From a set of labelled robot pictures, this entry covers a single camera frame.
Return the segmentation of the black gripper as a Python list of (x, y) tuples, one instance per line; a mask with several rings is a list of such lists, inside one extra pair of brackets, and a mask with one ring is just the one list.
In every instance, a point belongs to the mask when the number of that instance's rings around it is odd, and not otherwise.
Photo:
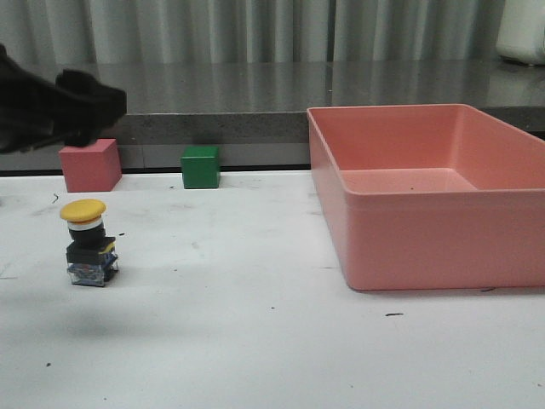
[(1, 153), (63, 143), (86, 147), (127, 113), (125, 91), (65, 69), (50, 82), (21, 68), (1, 48)]

